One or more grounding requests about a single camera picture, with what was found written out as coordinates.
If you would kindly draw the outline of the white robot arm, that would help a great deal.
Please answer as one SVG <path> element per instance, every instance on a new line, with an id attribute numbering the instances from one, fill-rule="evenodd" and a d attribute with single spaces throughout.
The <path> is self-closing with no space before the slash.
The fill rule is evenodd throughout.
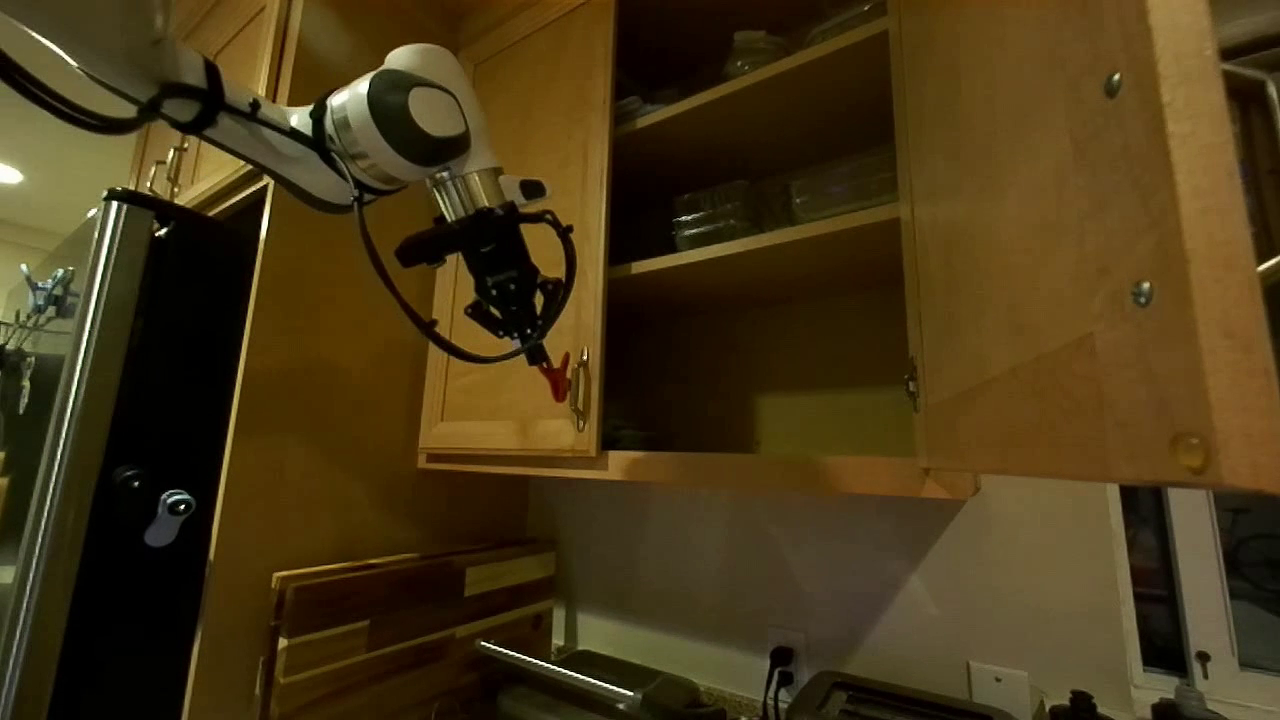
<path id="1" fill-rule="evenodd" d="M 510 182 L 485 130 L 467 72 L 443 42 L 400 42 L 364 76 L 310 102 L 276 102 L 237 87 L 233 76 L 160 20 L 160 0 L 0 0 L 0 13 L 35 42 L 53 47 L 83 80 L 127 102 L 127 114 L 91 111 L 21 60 L 4 60 L 4 84 L 48 114 L 127 137 L 152 118 L 248 159 L 304 200 L 334 210 L 423 182 L 434 223 L 394 248 L 402 269 L 451 257 L 472 272 L 467 321 L 503 341 L 503 352 L 472 352 L 421 317 L 400 313 L 451 358 L 547 363 L 547 330 L 572 278 L 572 226 L 553 210 L 529 210 L 539 182 Z"/>

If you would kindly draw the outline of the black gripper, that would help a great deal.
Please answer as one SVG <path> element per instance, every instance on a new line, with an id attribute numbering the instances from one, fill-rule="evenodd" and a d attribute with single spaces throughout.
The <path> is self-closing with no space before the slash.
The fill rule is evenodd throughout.
<path id="1" fill-rule="evenodd" d="M 467 317 L 490 335 L 514 341 L 532 369 L 547 369 L 539 321 L 539 269 L 532 262 L 519 210 L 476 210 L 458 223 L 458 257 L 476 299 Z"/>

